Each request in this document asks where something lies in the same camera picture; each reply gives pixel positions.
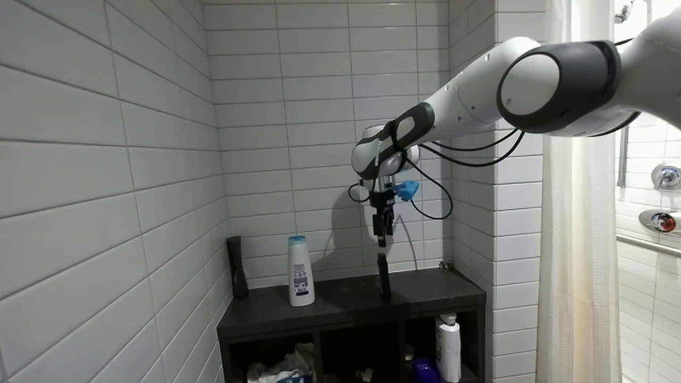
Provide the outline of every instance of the bathroom wall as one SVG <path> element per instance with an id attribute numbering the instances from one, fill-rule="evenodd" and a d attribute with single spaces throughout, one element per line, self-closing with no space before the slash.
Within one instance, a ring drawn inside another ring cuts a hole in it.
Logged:
<path id="1" fill-rule="evenodd" d="M 630 20 L 616 35 L 636 35 L 650 22 L 668 14 L 680 3 L 634 3 Z M 619 333 L 623 377 L 630 383 L 680 381 L 681 375 L 681 234 L 656 234 L 639 223 L 639 213 L 680 210 L 681 192 L 653 190 L 651 171 L 681 165 L 681 132 L 643 115 L 630 126 L 623 188 L 618 188 Z"/>
<path id="2" fill-rule="evenodd" d="M 512 35 L 544 41 L 545 3 L 451 3 L 454 72 Z M 456 144 L 480 147 L 508 132 L 510 126 L 499 124 L 496 132 L 459 138 Z M 464 160 L 487 162 L 508 153 L 510 144 Z M 496 383 L 533 383 L 536 373 L 540 153 L 544 138 L 528 135 L 495 168 L 456 165 L 451 173 L 454 262 L 487 292 L 487 377 Z"/>
<path id="3" fill-rule="evenodd" d="M 294 231 L 310 237 L 318 278 L 375 272 L 372 210 L 347 198 L 352 147 L 449 78 L 447 0 L 205 0 L 205 14 L 228 214 L 246 237 L 249 283 L 288 283 Z M 421 165 L 447 179 L 438 160 Z M 432 184 L 418 201 L 443 210 Z M 389 268 L 436 265 L 451 226 L 396 210 Z"/>
<path id="4" fill-rule="evenodd" d="M 200 4 L 2 0 L 0 89 L 0 381 L 222 381 Z"/>

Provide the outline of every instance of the white curtain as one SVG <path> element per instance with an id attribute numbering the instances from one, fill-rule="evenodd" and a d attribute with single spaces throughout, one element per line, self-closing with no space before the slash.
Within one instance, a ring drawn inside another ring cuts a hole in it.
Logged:
<path id="1" fill-rule="evenodd" d="M 550 42 L 612 39 L 612 0 L 550 0 Z M 539 383 L 621 383 L 616 141 L 545 138 Z"/>

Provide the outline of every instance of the shelf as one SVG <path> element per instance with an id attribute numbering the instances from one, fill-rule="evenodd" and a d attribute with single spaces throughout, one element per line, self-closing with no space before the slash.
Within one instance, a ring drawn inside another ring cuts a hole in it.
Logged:
<path id="1" fill-rule="evenodd" d="M 379 276 L 357 276 L 318 283 L 318 303 L 303 308 L 289 306 L 288 287 L 234 299 L 218 325 L 226 381 L 241 383 L 249 362 L 270 365 L 297 342 L 314 342 L 321 383 L 354 381 L 355 367 L 375 367 L 377 383 L 406 383 L 406 345 L 432 359 L 435 318 L 449 311 L 463 325 L 463 383 L 483 381 L 483 289 L 454 271 L 419 271 L 392 274 L 392 292 L 384 303 Z"/>
<path id="2" fill-rule="evenodd" d="M 377 276 L 344 278 L 318 284 L 318 303 L 292 308 L 288 287 L 256 289 L 234 299 L 218 325 L 231 342 L 303 333 L 311 327 L 344 327 L 427 316 L 445 308 L 483 306 L 486 292 L 451 271 L 392 274 L 394 298 L 384 303 Z"/>

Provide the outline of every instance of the cable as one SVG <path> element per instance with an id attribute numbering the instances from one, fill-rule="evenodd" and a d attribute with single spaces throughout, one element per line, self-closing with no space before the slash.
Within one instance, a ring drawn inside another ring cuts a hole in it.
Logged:
<path id="1" fill-rule="evenodd" d="M 443 156 L 442 151 L 436 151 L 436 149 L 432 149 L 432 147 L 428 147 L 428 144 L 419 144 L 419 147 L 425 147 L 427 151 L 430 151 L 430 153 L 435 153 L 435 156 L 438 156 L 438 158 L 443 158 L 443 160 L 447 160 L 447 162 L 454 162 L 454 164 L 459 164 L 459 165 L 467 165 L 467 168 L 487 168 L 487 165 L 496 165 L 496 164 L 500 164 L 502 160 L 512 158 L 513 151 L 519 147 L 519 143 L 522 143 L 525 138 L 526 138 L 526 132 L 522 132 L 522 133 L 517 135 L 516 144 L 513 144 L 505 156 L 500 156 L 500 158 L 496 158 L 496 160 L 493 160 L 493 162 L 481 162 L 481 164 L 463 162 L 463 160 Z"/>
<path id="2" fill-rule="evenodd" d="M 449 201 L 449 210 L 443 214 L 443 217 L 435 217 L 435 214 L 428 214 L 427 210 L 421 210 L 413 200 L 411 200 L 411 206 L 419 213 L 419 214 L 425 214 L 425 217 L 428 217 L 428 218 L 449 218 L 451 217 L 451 213 L 454 213 L 454 198 L 451 198 L 451 194 L 449 194 L 449 190 L 443 184 L 443 182 L 438 182 L 436 179 L 432 179 L 430 175 L 427 175 L 418 164 L 413 164 L 411 160 L 406 160 L 418 173 L 421 173 L 421 177 L 427 177 L 430 182 L 435 182 L 435 184 L 438 184 L 443 192 L 445 192 L 445 196 L 447 196 L 447 201 Z"/>
<path id="3" fill-rule="evenodd" d="M 512 130 L 508 135 L 502 135 L 502 138 L 499 138 L 499 141 L 495 141 L 495 143 L 489 143 L 489 144 L 486 144 L 486 147 L 449 147 L 449 144 L 443 144 L 443 143 L 435 143 L 435 144 L 436 144 L 436 147 L 443 147 L 443 149 L 447 149 L 447 151 L 486 151 L 486 149 L 489 149 L 489 147 L 496 147 L 496 144 L 510 141 L 516 132 L 517 132 L 517 130 Z"/>

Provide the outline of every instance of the shampoo bottle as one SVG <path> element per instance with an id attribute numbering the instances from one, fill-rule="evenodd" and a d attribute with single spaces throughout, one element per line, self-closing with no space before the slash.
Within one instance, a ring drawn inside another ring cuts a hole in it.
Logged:
<path id="1" fill-rule="evenodd" d="M 442 378 L 445 383 L 459 383 L 463 378 L 463 333 L 454 313 L 438 316 L 436 354 Z"/>
<path id="2" fill-rule="evenodd" d="M 289 237 L 289 303 L 292 306 L 315 303 L 314 265 L 304 237 Z"/>

